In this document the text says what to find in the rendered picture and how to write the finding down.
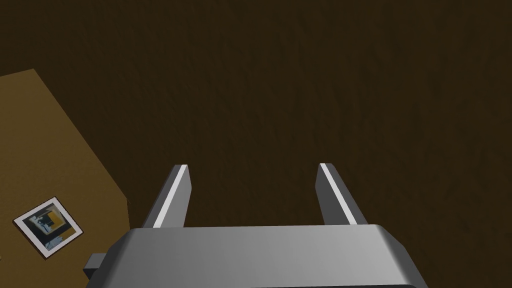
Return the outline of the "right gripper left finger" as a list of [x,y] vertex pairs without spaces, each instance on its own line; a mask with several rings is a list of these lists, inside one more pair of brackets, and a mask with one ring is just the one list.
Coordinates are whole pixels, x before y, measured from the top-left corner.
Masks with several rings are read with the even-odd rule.
[[175,165],[168,174],[142,227],[183,228],[191,191],[188,165]]

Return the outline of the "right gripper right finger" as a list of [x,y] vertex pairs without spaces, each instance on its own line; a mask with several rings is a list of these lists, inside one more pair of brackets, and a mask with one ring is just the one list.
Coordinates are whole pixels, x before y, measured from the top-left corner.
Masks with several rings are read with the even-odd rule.
[[333,164],[318,165],[315,191],[325,225],[368,224]]

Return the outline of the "white framed wall picture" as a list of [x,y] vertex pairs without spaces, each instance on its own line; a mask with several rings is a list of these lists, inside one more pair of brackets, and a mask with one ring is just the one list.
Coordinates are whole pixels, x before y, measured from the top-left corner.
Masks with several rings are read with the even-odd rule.
[[83,234],[57,197],[28,210],[13,223],[45,260]]

